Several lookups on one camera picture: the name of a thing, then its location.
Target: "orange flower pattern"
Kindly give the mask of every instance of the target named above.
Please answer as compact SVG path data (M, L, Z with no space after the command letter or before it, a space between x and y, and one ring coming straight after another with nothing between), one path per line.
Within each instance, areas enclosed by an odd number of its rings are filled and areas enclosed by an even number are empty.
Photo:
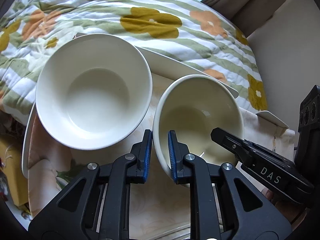
M168 13L144 7L132 7L131 14L121 17L120 23L127 32L149 33L155 39L174 39L179 36L181 20Z
M214 13L210 11L190 11L190 16L201 22L201 30L213 36L228 37L227 32L221 27L220 19Z
M52 11L48 15L45 15L40 9L35 10L29 18L29 21L22 29L23 41L34 37L42 37L48 34L56 24L56 19L60 15L60 11Z
M212 76L212 77L218 79L219 81L221 81L221 82L223 82L223 83L225 83L225 84L228 83L225 75L224 75L223 73L217 71L217 70L214 70L214 69L206 69L206 70L204 70L203 72L206 73L206 74L209 75L209 76Z

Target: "white bowl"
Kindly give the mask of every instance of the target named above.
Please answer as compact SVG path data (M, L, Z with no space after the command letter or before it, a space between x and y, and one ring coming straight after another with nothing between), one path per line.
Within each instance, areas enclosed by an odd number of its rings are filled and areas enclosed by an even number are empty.
M211 140L216 127L244 137L242 115L231 93L216 79L204 75L188 75L173 82L163 93L153 120L156 155L167 175L172 177L169 130L175 130L178 141L207 163L236 165L235 156Z
M82 150L111 146L145 116L152 78L143 55L108 34L90 34L59 48L36 87L36 109L48 133Z

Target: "patterned fabric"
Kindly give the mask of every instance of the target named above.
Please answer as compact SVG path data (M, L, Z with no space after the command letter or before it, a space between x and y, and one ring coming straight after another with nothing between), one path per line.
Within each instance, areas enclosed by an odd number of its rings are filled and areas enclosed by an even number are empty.
M109 33L208 71L239 92L239 106L266 110L243 33L196 0L15 0L0 20L0 110L27 123L47 59L78 33Z

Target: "white tray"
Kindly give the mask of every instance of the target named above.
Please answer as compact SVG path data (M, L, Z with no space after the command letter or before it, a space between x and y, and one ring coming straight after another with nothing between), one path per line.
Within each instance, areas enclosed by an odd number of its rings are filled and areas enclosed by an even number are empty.
M189 67L188 65L161 54L143 48L138 49L146 58L151 72L153 73L153 95L157 94L157 100L160 99L164 90L174 80L189 74L206 75L195 68ZM236 90L226 84L223 85L235 98L238 96L238 92ZM146 116L152 115L153 119L156 105L157 101L155 101L154 98L154 101L151 101L150 108ZM270 112L264 111L263 114L264 116L262 116L262 118L267 121L271 121L281 127L286 126ZM27 124L22 152L22 172L26 178L28 177L28 153L32 124L35 116L36 108L33 106ZM151 129L152 123L144 120L138 128L141 131L144 129ZM128 137L130 138L131 145L132 141L133 143L136 143L142 139L142 137L139 137L139 133L141 131L138 131L138 128L135 131L136 134L133 132L133 134ZM105 150L93 151L90 152L89 155L88 152L84 153L72 150L72 154L77 155L77 158L80 158L82 163L97 162L99 164L104 164L104 160L102 159L104 159L103 156L105 156L105 153L103 153L103 151ZM130 238L133 239L153 240L166 236L165 239L170 240L174 238L180 239L182 236L187 237L188 235L188 227L190 223L189 189L173 184L172 180L162 170L158 160L156 159L154 150L152 151L151 156L148 182L145 185L132 185L131 187L130 221Z

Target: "bolt head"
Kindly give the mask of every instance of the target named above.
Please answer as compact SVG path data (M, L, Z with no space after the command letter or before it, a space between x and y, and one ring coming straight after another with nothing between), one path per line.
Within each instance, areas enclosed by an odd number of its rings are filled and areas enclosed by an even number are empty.
M223 163L222 167L227 171L230 171L233 168L231 163Z
M89 170L94 170L98 167L98 165L96 163L89 163L88 164L88 169Z
M134 154L128 153L128 154L125 155L125 158L126 158L127 160L133 160L133 159L134 159Z
M195 159L195 156L194 156L193 154L187 154L187 155L186 155L186 159L187 159L188 161L193 161L193 160Z

